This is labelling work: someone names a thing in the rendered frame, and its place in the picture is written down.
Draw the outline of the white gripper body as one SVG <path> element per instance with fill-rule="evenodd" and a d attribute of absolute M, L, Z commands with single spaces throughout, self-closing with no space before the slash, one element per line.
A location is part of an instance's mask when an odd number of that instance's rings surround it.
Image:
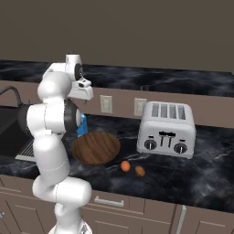
<path fill-rule="evenodd" d="M 69 97 L 84 101 L 90 101 L 93 98 L 93 89 L 91 86 L 87 88 L 72 88 L 69 93 Z"/>

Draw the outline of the blue milk carton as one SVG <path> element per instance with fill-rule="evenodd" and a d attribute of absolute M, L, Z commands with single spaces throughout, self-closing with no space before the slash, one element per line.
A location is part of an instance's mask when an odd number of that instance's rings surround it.
<path fill-rule="evenodd" d="M 77 136 L 82 136 L 88 132 L 88 124 L 87 124 L 87 118 L 84 113 L 80 115 L 80 126 L 77 129 Z"/>

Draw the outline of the brown wooden bowl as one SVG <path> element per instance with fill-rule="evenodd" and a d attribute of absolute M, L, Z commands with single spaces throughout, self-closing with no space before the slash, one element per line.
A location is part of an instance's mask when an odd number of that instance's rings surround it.
<path fill-rule="evenodd" d="M 72 155 L 86 165 L 104 165 L 120 152 L 116 136 L 106 132 L 85 133 L 73 141 Z"/>

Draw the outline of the black sink tap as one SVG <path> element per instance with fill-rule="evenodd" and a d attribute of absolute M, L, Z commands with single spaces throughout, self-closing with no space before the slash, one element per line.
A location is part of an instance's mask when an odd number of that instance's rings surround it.
<path fill-rule="evenodd" d="M 7 87 L 1 89 L 1 90 L 0 90 L 0 95 L 6 93 L 6 92 L 9 91 L 9 90 L 12 90 L 12 91 L 14 92 L 14 94 L 15 94 L 15 96 L 16 96 L 17 106 L 19 107 L 19 106 L 23 105 L 24 103 L 21 101 L 20 94 L 19 94 L 17 88 L 14 87 L 14 86 L 7 86 Z"/>

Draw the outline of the dark kitchen sink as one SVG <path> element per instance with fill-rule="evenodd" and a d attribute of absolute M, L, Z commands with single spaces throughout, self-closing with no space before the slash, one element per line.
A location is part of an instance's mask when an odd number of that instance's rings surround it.
<path fill-rule="evenodd" d="M 20 129 L 15 107 L 0 106 L 0 157 L 36 161 L 33 138 Z"/>

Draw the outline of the orange egg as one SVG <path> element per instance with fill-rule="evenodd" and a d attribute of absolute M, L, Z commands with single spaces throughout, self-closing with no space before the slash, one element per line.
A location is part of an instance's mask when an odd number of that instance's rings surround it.
<path fill-rule="evenodd" d="M 123 170 L 123 172 L 128 172 L 130 168 L 131 168 L 131 165 L 128 161 L 121 162 L 121 169 Z"/>

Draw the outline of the silver four-slot toaster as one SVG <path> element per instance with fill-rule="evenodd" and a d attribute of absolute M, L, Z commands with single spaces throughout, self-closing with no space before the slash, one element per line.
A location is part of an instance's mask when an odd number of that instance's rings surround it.
<path fill-rule="evenodd" d="M 144 105 L 136 149 L 139 153 L 191 159 L 196 133 L 189 105 L 149 101 Z"/>

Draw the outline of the brown drawer front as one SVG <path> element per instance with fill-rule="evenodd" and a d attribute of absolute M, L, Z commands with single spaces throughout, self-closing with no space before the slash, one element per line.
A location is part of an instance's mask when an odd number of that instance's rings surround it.
<path fill-rule="evenodd" d="M 94 198 L 96 196 L 99 196 L 99 198 L 102 198 L 102 199 L 108 199 L 108 200 L 113 200 L 113 201 L 118 201 L 118 202 L 123 200 L 124 207 L 115 207 L 115 206 L 95 203 Z M 136 214 L 136 215 L 142 215 L 144 213 L 144 199 L 143 198 L 130 197 L 126 195 L 113 194 L 113 193 L 102 192 L 102 191 L 97 191 L 97 190 L 92 191 L 92 196 L 91 196 L 89 205 L 91 207 L 95 207 L 100 210 L 112 211 L 115 213 Z"/>

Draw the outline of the brown cupboard door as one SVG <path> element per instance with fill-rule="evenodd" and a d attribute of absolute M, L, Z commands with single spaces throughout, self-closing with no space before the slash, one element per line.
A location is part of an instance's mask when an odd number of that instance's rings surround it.
<path fill-rule="evenodd" d="M 171 224 L 118 213 L 83 208 L 93 234 L 171 234 Z"/>
<path fill-rule="evenodd" d="M 180 234 L 234 234 L 234 214 L 186 206 Z"/>
<path fill-rule="evenodd" d="M 0 213 L 11 234 L 48 234 L 56 224 L 54 205 L 30 197 L 0 193 Z"/>

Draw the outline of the beige wall outlet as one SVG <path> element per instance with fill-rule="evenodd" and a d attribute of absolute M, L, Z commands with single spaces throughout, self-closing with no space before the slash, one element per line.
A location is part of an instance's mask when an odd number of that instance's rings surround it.
<path fill-rule="evenodd" d="M 112 113 L 112 96 L 101 95 L 101 112 Z"/>
<path fill-rule="evenodd" d="M 141 116 L 143 113 L 144 105 L 147 103 L 147 99 L 135 98 L 134 99 L 134 115 Z"/>

